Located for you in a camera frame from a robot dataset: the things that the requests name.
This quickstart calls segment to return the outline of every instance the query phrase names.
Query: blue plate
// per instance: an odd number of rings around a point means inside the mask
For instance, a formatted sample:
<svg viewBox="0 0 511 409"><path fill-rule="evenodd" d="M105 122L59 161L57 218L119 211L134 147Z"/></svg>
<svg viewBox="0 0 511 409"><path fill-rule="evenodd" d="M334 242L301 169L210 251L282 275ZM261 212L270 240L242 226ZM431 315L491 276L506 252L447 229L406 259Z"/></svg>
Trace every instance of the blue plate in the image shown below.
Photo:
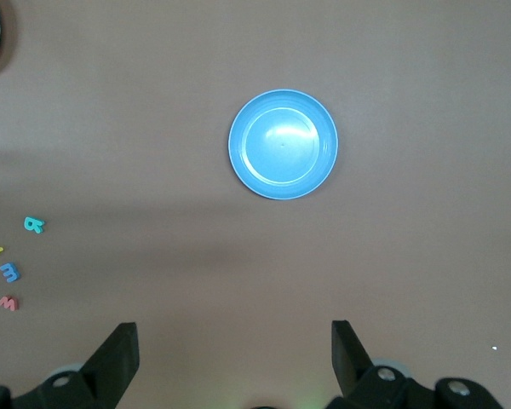
<svg viewBox="0 0 511 409"><path fill-rule="evenodd" d="M293 89L276 89L248 102L233 121L229 158L248 188L270 199L312 192L335 164L338 138L324 106Z"/></svg>

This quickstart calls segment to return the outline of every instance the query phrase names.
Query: plate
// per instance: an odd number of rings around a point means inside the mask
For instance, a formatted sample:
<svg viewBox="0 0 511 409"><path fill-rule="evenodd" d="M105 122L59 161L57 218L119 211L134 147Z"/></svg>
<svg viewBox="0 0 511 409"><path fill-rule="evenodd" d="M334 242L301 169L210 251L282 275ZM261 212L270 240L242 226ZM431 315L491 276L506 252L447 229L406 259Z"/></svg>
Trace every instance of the plate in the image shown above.
<svg viewBox="0 0 511 409"><path fill-rule="evenodd" d="M320 186L338 150L330 114L312 96L275 89L248 102L229 133L229 158L246 187L269 199L296 199Z"/></svg>

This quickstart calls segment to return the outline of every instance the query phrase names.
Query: gray table surface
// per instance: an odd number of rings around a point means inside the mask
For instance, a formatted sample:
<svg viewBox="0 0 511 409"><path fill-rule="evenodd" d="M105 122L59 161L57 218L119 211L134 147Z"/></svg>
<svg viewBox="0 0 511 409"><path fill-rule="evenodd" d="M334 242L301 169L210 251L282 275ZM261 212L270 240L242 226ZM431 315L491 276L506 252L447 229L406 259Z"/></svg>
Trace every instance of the gray table surface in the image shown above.
<svg viewBox="0 0 511 409"><path fill-rule="evenodd" d="M0 384L136 321L119 408L319 409L330 323L511 408L511 1L0 0ZM261 92L330 111L302 199L235 176ZM25 216L47 221L36 235Z"/></svg>

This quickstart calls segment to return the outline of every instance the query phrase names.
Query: black object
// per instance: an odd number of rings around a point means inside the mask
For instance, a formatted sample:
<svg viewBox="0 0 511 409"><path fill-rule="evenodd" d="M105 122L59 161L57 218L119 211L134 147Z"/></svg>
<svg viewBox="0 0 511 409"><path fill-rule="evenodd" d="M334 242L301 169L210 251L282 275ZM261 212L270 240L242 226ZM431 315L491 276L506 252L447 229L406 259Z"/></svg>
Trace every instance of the black object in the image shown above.
<svg viewBox="0 0 511 409"><path fill-rule="evenodd" d="M123 323L79 372L58 373L15 399L0 386L0 409L113 409L139 364L136 324Z"/></svg>
<svg viewBox="0 0 511 409"><path fill-rule="evenodd" d="M503 409L476 382L443 378L433 391L393 368L374 366L348 321L333 321L331 352L343 397L326 409Z"/></svg>

